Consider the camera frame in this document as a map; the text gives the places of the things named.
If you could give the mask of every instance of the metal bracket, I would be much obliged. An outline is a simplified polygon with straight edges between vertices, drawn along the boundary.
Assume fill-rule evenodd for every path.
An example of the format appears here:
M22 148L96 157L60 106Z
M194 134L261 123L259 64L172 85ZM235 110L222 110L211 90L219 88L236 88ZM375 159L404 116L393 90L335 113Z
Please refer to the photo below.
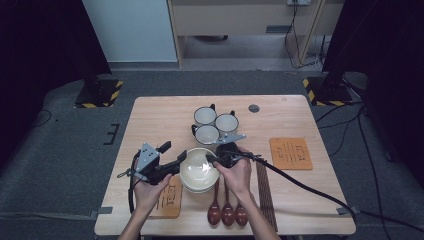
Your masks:
M138 177L141 180L147 180L147 178L141 175L139 172L147 167L150 163L156 160L159 157L159 152L150 146L147 143L143 143L143 146L140 149L140 156L138 157L138 162L136 166L136 172L134 176Z
M214 141L213 144L227 144L227 143L232 143L243 138L246 138L246 134L228 135L226 133L223 137L220 137L218 140Z

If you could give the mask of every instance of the wooden chopsticks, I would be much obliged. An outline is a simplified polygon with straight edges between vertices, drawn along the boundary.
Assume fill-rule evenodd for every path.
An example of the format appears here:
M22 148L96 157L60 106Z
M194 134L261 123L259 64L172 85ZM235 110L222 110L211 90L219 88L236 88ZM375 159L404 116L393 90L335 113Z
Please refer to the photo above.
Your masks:
M261 163L256 162L256 173L258 176L260 209L271 226L274 227L274 230L278 232L266 167Z

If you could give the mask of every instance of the dark curtain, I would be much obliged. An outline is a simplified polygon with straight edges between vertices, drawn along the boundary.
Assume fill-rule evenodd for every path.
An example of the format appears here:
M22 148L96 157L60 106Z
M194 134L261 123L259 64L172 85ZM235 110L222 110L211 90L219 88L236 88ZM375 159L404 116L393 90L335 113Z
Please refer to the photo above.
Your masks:
M372 74L419 1L346 0L323 71Z
M81 0L0 0L0 169L48 91L103 73L110 69Z

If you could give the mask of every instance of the human hand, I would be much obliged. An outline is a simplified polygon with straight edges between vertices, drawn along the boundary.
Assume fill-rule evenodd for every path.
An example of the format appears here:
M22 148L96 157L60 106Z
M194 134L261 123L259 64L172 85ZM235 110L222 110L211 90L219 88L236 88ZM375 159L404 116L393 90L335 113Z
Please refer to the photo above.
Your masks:
M243 147L238 147L241 152L248 152ZM224 176L230 191L238 200L250 196L250 175L252 167L248 158L240 159L232 168L225 168L214 162L216 169Z
M143 181L137 183L134 186L136 199L135 210L144 210L150 213L158 202L161 192L166 188L166 186L168 186L171 177L172 174L166 175L166 177L158 185L151 185L150 183Z

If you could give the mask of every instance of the cabinet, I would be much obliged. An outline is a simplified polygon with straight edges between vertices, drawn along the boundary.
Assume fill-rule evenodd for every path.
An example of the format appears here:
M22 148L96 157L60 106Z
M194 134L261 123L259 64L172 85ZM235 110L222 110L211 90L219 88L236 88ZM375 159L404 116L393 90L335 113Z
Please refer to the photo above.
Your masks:
M312 36L330 35L343 7L342 0L312 0L297 6L293 31L287 35L289 51L306 57ZM178 61L184 57L186 36L286 34L294 6L282 0L168 0Z

